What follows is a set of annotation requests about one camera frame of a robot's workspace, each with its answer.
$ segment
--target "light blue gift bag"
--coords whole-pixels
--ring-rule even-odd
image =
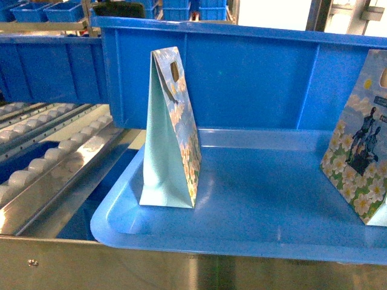
[[[151,53],[140,205],[193,208],[201,154],[177,47]]]

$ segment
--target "gift bag handle hole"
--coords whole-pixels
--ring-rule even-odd
[[[172,77],[174,78],[174,82],[177,82],[180,78],[179,69],[177,67],[177,62],[171,63],[171,73],[172,73]]]
[[[382,76],[380,77],[380,86],[387,88],[387,68],[383,70]]]

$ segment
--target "metal screw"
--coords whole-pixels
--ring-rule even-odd
[[[37,267],[37,266],[39,266],[39,262],[37,260],[30,259],[30,260],[28,260],[28,265],[30,267]]]

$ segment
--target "shelf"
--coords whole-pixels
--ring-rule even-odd
[[[86,18],[79,22],[0,22],[0,30],[6,32],[84,30],[86,27]]]

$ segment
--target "paper gift bag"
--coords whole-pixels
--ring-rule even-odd
[[[193,208],[201,154],[177,47],[151,53],[140,205]]]
[[[367,225],[387,226],[387,51],[370,50],[321,168]]]

